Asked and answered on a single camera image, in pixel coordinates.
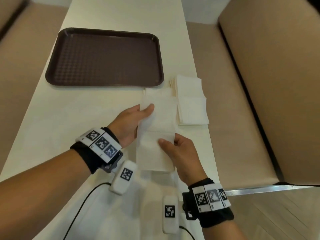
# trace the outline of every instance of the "wristband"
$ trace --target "wristband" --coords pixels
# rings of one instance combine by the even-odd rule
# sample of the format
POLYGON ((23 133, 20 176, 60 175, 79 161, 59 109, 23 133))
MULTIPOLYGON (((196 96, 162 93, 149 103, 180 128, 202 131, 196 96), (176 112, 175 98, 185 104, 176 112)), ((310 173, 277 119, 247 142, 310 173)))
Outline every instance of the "wristband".
POLYGON ((234 219, 231 204, 221 184, 206 178, 189 186, 189 190, 182 194, 183 209, 188 220, 199 219, 203 228, 209 228, 234 219))
POLYGON ((70 149, 82 157, 92 174, 98 168, 110 173, 123 156, 117 137, 107 127, 87 131, 76 139, 70 149))

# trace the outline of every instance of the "tray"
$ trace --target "tray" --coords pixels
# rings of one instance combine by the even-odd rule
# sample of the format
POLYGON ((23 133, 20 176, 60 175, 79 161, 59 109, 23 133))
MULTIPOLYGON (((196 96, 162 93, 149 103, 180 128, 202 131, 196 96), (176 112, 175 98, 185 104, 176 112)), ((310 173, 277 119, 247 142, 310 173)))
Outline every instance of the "tray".
POLYGON ((164 80, 159 39, 150 33, 63 29, 45 78, 56 86, 158 86, 164 80))

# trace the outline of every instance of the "wire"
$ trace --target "wire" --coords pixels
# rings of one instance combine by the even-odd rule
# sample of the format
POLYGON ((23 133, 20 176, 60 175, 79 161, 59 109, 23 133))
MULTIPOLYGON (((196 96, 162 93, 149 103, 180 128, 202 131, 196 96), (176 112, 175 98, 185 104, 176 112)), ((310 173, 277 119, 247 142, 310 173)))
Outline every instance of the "wire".
POLYGON ((195 238, 193 237, 193 235, 191 234, 191 232, 186 229, 184 226, 179 226, 180 229, 186 230, 187 233, 189 233, 189 235, 192 237, 193 240, 195 240, 195 238))
POLYGON ((91 190, 91 191, 90 191, 90 193, 87 195, 87 197, 84 199, 84 201, 83 201, 82 205, 80 206, 80 209, 78 210, 77 214, 76 214, 76 215, 75 215, 75 217, 73 218, 73 220, 72 220, 72 222, 71 222, 71 224, 70 224, 70 226, 69 226, 68 230, 66 231, 66 234, 65 234, 65 236, 64 236, 64 238, 63 238, 63 240, 65 240, 65 239, 66 239, 66 237, 67 237, 67 235, 68 235, 68 233, 69 233, 69 231, 70 231, 70 229, 71 229, 71 227, 72 227, 73 223, 75 222, 75 219, 77 218, 77 216, 78 216, 79 212, 80 212, 80 211, 81 211, 81 209, 82 209, 82 206, 85 204, 86 200, 89 198, 89 196, 91 195, 91 193, 92 193, 92 192, 94 192, 94 190, 95 190, 96 188, 98 188, 99 186, 104 185, 104 184, 107 184, 107 185, 111 186, 111 183, 106 182, 106 183, 102 183, 102 184, 99 184, 99 185, 95 186, 95 187, 93 188, 93 190, 91 190))

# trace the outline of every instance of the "hand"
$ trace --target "hand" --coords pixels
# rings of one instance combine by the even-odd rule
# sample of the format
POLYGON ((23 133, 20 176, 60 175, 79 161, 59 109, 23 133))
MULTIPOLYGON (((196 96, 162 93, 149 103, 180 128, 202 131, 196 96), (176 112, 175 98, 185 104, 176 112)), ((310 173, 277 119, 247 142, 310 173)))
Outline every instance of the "hand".
POLYGON ((159 139, 159 145, 171 158, 177 168, 180 179, 186 185, 190 186, 208 177, 201 165, 197 150, 190 139, 176 133, 174 144, 165 139, 159 139))
POLYGON ((139 121, 149 117, 155 109, 154 104, 150 104, 146 109, 140 111, 140 104, 122 111, 108 125, 108 128, 118 138, 120 145, 125 148, 137 138, 139 121))

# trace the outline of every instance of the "white table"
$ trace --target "white table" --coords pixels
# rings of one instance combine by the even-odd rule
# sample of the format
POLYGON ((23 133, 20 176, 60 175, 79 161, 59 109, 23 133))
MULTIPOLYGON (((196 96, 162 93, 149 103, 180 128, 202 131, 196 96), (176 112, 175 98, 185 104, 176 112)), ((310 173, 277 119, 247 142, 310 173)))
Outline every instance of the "white table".
MULTIPOLYGON (((68 27, 152 33, 160 40, 165 81, 177 74, 196 77, 196 69, 181 0, 73 0, 61 29, 68 27)), ((142 88, 59 88, 46 82, 43 70, 18 135, 0 175, 4 180, 69 149, 88 128, 107 126, 123 109, 139 104, 142 88)), ((207 126, 180 127, 194 141, 202 165, 219 181, 207 126)), ((135 161, 135 145, 124 150, 135 161)), ((102 186, 86 202, 67 239, 179 239, 162 233, 162 196, 186 185, 177 175, 138 172, 124 196, 102 186)), ((35 239, 62 239, 88 192, 111 175, 92 175, 61 212, 35 239)), ((198 222, 185 222, 197 240, 203 239, 198 222)), ((190 239, 182 232, 182 239, 190 239)))

